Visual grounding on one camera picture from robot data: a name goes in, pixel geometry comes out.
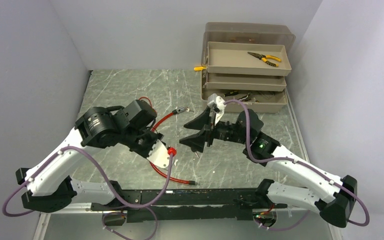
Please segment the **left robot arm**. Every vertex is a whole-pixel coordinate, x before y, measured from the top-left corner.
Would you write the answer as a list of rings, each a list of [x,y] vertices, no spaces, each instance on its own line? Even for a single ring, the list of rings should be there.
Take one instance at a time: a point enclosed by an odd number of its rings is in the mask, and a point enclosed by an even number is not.
[[[85,182],[72,178],[87,155],[124,145],[150,163],[166,168],[170,154],[161,133],[150,129],[155,110],[143,100],[127,106],[91,107],[70,130],[67,137],[46,159],[32,168],[20,168],[17,182],[26,187],[21,195],[23,207],[53,213],[74,203],[96,203],[119,209],[124,196],[116,181]]]

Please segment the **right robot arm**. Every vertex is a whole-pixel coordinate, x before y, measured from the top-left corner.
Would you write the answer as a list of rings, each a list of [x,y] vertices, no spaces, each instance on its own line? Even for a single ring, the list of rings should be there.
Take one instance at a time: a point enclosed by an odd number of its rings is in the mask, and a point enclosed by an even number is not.
[[[264,123],[249,110],[242,111],[236,122],[216,121],[216,113],[207,107],[198,117],[184,124],[197,133],[179,142],[193,152],[203,152],[214,140],[245,144],[246,125],[250,124],[250,150],[243,154],[249,159],[269,160],[262,166],[285,173],[299,183],[299,187],[263,179],[255,191],[256,203],[267,208],[272,204],[286,204],[319,214],[329,224],[345,228],[355,206],[358,182],[351,175],[340,177],[304,161],[274,138],[263,133]]]

